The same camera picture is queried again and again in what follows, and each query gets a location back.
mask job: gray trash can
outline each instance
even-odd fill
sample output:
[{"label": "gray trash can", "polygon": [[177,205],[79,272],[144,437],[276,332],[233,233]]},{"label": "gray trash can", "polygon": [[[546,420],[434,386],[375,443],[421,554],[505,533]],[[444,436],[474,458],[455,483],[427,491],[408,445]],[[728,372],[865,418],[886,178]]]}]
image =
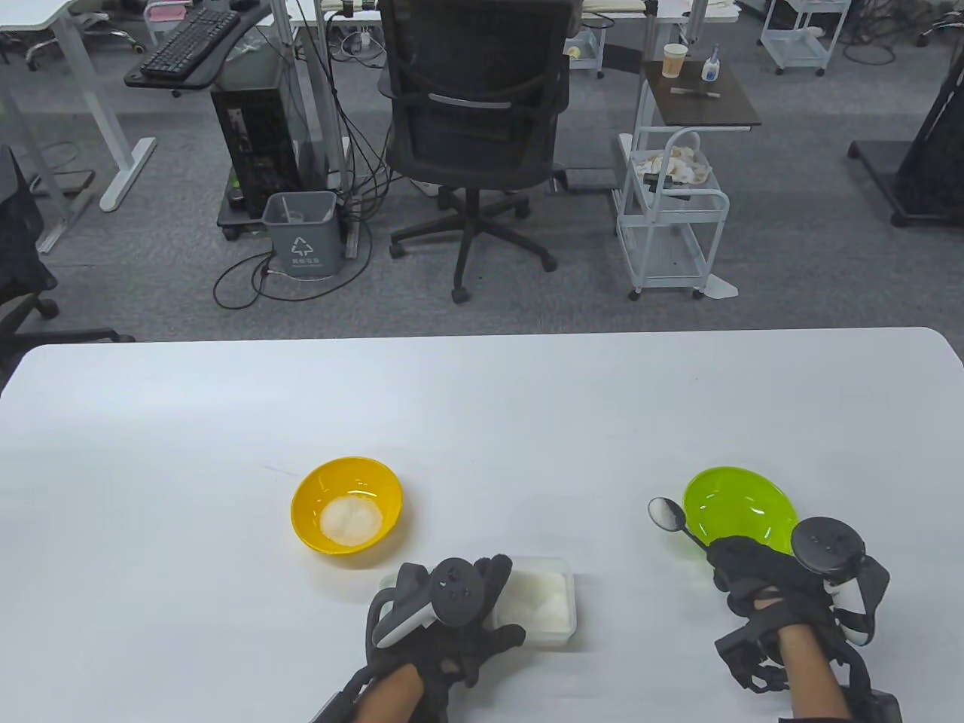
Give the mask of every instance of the gray trash can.
[{"label": "gray trash can", "polygon": [[285,274],[299,279],[334,276],[344,253],[331,191],[280,193],[268,199],[261,222],[271,234]]}]

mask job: white powder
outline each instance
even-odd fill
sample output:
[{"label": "white powder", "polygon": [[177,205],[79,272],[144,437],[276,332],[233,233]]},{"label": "white powder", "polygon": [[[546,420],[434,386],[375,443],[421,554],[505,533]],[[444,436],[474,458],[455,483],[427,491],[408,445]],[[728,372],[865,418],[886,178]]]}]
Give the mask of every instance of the white powder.
[{"label": "white powder", "polygon": [[569,595],[559,573],[513,571],[498,598],[500,625],[515,623],[527,631],[568,632]]},{"label": "white powder", "polygon": [[337,497],[321,512],[321,531],[330,540],[355,548],[369,542],[382,529],[382,511],[358,495]]}]

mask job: gray carpet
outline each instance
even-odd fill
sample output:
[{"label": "gray carpet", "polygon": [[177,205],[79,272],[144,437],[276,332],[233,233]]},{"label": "gray carpet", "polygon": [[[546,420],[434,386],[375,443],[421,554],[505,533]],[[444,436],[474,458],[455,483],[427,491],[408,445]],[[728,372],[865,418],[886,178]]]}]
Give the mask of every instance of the gray carpet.
[{"label": "gray carpet", "polygon": [[[546,274],[535,257],[483,237],[469,260],[471,301],[455,307],[454,244],[413,243],[404,259],[388,256],[392,228],[438,216],[431,200],[401,181],[371,223],[371,263],[353,284],[303,304],[261,300],[243,311],[219,309],[212,283],[268,241],[229,243],[214,225],[229,163],[210,100],[127,89],[120,76],[133,56],[105,48],[95,62],[124,128],[132,139],[156,135],[158,149],[120,210],[103,214],[92,206],[47,258],[60,280],[51,297],[63,313],[27,328],[109,325],[151,341],[923,325],[964,353],[962,234],[891,228],[889,210],[845,158],[854,138],[913,136],[946,72],[950,46],[899,46],[897,61],[886,67],[838,54],[824,78],[808,70],[778,77],[754,43],[759,32],[749,17],[710,30],[763,118],[750,134],[704,141],[733,204],[715,270],[739,287],[736,299],[696,302],[670,291],[628,301],[607,201],[550,198],[536,189],[532,216],[509,223],[549,246],[558,271]],[[638,27],[610,37],[632,44]],[[375,90],[374,71],[355,64],[337,71],[346,110],[380,142],[388,105]],[[40,139],[76,142],[82,154],[71,167],[96,168],[102,188],[110,159],[64,62],[48,60],[31,74],[14,60],[0,73]],[[574,73],[557,160],[608,163],[610,138],[630,130],[636,88],[634,76],[618,71],[603,80]],[[362,253],[366,248],[362,243]],[[271,279],[269,290],[305,293],[305,285]],[[224,287],[229,302],[250,293],[244,274]]]}]

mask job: keyboard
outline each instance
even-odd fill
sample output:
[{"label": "keyboard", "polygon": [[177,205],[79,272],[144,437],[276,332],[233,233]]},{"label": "keyboard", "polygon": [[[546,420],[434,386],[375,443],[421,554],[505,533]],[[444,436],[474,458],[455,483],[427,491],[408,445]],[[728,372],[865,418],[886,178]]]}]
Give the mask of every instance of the keyboard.
[{"label": "keyboard", "polygon": [[240,22],[240,13],[201,8],[174,28],[171,36],[141,63],[141,74],[164,80],[184,80]]}]

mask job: chair base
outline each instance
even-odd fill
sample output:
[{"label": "chair base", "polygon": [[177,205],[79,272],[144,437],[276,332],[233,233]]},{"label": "chair base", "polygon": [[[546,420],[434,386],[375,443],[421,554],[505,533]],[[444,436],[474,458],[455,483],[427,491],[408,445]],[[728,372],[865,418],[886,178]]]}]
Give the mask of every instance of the chair base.
[{"label": "chair base", "polygon": [[401,245],[402,241],[427,236],[430,233],[461,231],[462,242],[459,245],[459,259],[455,264],[452,288],[452,301],[456,304],[464,304],[469,300],[469,291],[463,286],[462,278],[466,272],[466,261],[469,259],[472,239],[480,233],[488,233],[490,236],[508,241],[513,246],[518,246],[520,249],[539,256],[542,259],[543,269],[547,272],[556,270],[558,263],[546,248],[492,220],[495,216],[511,210],[515,210],[516,218],[527,218],[531,211],[529,209],[529,198],[525,194],[513,195],[502,201],[480,206],[478,189],[467,188],[466,200],[463,202],[455,195],[455,189],[443,186],[439,189],[439,209],[444,211],[449,208],[455,209],[455,216],[448,216],[437,221],[430,221],[427,224],[419,224],[395,231],[391,235],[391,245],[388,247],[388,252],[392,258],[401,258],[405,255],[405,248]]},{"label": "chair base", "polygon": [[75,332],[39,332],[18,334],[30,312],[36,310],[44,319],[52,319],[60,313],[57,303],[42,299],[37,294],[27,294],[19,304],[0,319],[0,388],[6,383],[20,358],[31,349],[45,344],[82,344],[89,341],[109,340],[131,342],[131,335],[118,334],[113,329],[84,329]]}]

